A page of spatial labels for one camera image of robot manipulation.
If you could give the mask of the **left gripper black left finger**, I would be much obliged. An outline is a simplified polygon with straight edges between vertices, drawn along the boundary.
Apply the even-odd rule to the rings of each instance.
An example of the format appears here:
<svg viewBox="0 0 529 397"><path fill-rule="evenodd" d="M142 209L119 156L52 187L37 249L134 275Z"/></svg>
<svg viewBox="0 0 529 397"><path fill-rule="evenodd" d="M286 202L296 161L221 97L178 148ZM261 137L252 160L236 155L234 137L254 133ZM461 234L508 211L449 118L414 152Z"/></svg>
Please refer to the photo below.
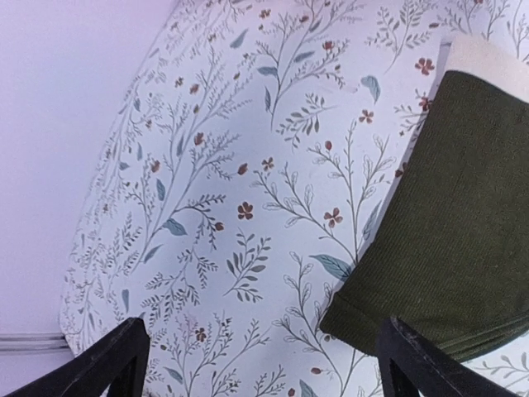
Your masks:
<svg viewBox="0 0 529 397"><path fill-rule="evenodd" d="M9 393L20 396L143 395L150 337L142 318L128 318L85 352Z"/></svg>

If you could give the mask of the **dark olive cloth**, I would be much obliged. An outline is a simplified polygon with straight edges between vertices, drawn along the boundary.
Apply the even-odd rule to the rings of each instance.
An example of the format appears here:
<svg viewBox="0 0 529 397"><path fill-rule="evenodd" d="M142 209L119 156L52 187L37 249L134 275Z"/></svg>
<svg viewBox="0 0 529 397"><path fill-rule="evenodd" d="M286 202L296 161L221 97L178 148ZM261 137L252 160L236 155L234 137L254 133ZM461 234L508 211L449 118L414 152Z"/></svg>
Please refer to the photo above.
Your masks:
<svg viewBox="0 0 529 397"><path fill-rule="evenodd" d="M528 329L528 68L457 36L373 242L320 328L373 355L395 316L458 361Z"/></svg>

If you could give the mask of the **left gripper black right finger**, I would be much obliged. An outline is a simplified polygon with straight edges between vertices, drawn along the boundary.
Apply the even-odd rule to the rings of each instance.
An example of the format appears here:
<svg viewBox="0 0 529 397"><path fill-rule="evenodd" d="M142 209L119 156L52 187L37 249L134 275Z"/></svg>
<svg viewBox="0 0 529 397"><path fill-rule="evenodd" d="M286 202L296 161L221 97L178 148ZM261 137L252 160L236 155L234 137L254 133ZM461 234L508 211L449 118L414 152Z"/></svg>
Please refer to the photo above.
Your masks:
<svg viewBox="0 0 529 397"><path fill-rule="evenodd" d="M463 362L495 350L528 330L517 315L435 344L402 319L386 318L376 339L376 356L385 396L513 396L473 372Z"/></svg>

